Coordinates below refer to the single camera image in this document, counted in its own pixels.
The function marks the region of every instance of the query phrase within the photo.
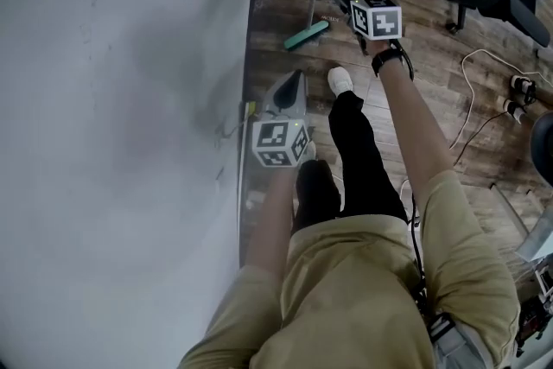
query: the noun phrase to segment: black wristwatch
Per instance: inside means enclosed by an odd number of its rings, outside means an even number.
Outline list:
[[[380,68],[391,59],[399,59],[401,60],[403,58],[402,52],[399,49],[395,48],[388,48],[384,50],[382,53],[378,53],[372,58],[372,69],[374,69],[374,73],[378,77],[378,71],[380,71]]]

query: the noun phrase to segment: white cube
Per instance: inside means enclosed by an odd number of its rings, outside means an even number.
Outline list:
[[[353,29],[370,41],[402,36],[401,7],[391,0],[352,0]]]
[[[267,120],[253,124],[251,147],[266,168],[297,166],[308,141],[308,130],[301,119]]]

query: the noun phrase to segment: khaki t-shirt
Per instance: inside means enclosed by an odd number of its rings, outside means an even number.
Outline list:
[[[499,366],[512,349],[518,299],[509,270],[455,172],[421,199],[429,305],[473,328]],[[180,368],[435,367],[405,223],[387,215],[329,220],[296,233],[282,287],[244,267],[205,338]]]

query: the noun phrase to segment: black pants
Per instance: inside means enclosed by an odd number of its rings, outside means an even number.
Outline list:
[[[340,213],[340,193],[328,163],[305,162],[296,182],[300,205],[293,232],[337,217],[371,213],[392,215],[407,223],[404,205],[386,174],[362,106],[363,100],[353,92],[343,92],[328,116],[330,133],[342,157],[344,211]]]

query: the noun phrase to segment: wooden floor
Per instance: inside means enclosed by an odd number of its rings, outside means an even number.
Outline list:
[[[444,24],[456,18],[455,4],[446,0],[397,1],[403,9],[402,44],[413,62],[416,86],[450,142],[462,127],[470,103],[471,93],[461,72],[461,59],[466,54],[485,48],[524,71],[541,71],[546,78],[553,78],[550,68],[535,57],[532,40],[508,23],[487,19],[469,10],[466,28],[452,36]],[[538,17],[553,31],[553,3],[538,2]],[[352,76],[355,93],[365,99],[363,112],[374,129],[391,182],[399,189],[406,178],[405,167],[382,84],[370,68],[370,58],[360,52],[338,7],[331,0],[317,0],[315,20],[330,21],[330,30],[294,52],[284,50],[283,42],[305,27],[307,12],[308,0],[255,0],[246,57],[246,99],[262,100],[279,76],[297,68],[303,70],[308,77],[309,124],[315,127],[312,137],[318,155],[341,177],[340,156],[328,129],[327,116],[334,96],[327,85],[327,72],[338,65],[345,67]],[[509,79],[514,74],[482,53],[466,62],[466,71],[476,100],[461,142],[453,149],[455,157],[475,130],[502,111],[503,102],[509,96]],[[547,86],[534,77],[539,86]],[[529,113],[539,115],[545,110],[541,104],[534,104]],[[241,251],[257,221],[269,176],[247,151],[240,220]],[[525,193],[532,189],[546,203],[551,189],[531,165],[528,137],[514,120],[507,116],[497,118],[470,143],[455,169],[490,243],[499,249],[521,290],[528,291],[530,268],[514,253],[521,238],[489,191],[489,186],[497,183],[528,226],[536,222],[537,211]],[[341,182],[336,180],[336,183],[341,191]],[[407,186],[403,195],[407,207],[410,196]]]

